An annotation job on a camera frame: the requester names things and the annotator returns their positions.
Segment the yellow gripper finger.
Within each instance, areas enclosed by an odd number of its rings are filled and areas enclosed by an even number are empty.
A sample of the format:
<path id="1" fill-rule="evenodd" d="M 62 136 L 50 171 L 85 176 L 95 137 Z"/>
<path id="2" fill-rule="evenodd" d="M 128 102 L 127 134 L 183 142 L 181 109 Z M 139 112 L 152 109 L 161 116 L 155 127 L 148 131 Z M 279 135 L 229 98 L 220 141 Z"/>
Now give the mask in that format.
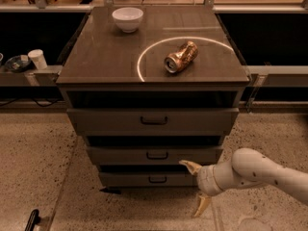
<path id="1" fill-rule="evenodd" d="M 196 195 L 196 199 L 197 199 L 197 207 L 192 216 L 194 218 L 199 218 L 210 205 L 211 197 L 208 196 L 206 193 L 199 192 Z"/>
<path id="2" fill-rule="evenodd" d="M 202 168 L 202 165 L 187 160 L 180 160 L 179 164 L 185 166 L 192 176 L 196 176 Z"/>

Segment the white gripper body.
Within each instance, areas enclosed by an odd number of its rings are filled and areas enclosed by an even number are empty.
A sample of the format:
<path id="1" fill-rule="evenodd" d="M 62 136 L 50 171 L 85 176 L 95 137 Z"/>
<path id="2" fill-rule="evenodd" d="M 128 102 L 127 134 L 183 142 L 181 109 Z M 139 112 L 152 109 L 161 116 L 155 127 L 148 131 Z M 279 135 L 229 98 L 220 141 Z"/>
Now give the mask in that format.
<path id="1" fill-rule="evenodd" d="M 198 187 L 209 196 L 216 196 L 231 189 L 248 189 L 256 182 L 244 179 L 233 168 L 231 161 L 202 167 L 197 173 Z"/>

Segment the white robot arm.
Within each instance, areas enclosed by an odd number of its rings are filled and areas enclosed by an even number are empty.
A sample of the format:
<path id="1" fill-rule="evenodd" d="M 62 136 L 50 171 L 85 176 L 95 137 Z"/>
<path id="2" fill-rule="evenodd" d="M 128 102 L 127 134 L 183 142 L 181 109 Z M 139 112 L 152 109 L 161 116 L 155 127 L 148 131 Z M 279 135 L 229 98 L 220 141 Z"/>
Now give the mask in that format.
<path id="1" fill-rule="evenodd" d="M 272 185 L 299 202 L 308 205 L 308 174 L 283 167 L 262 153 L 250 149 L 236 150 L 225 162 L 202 166 L 181 160 L 192 176 L 196 177 L 200 192 L 198 206 L 192 215 L 200 217 L 211 202 L 211 198 L 231 189 L 250 189 Z"/>

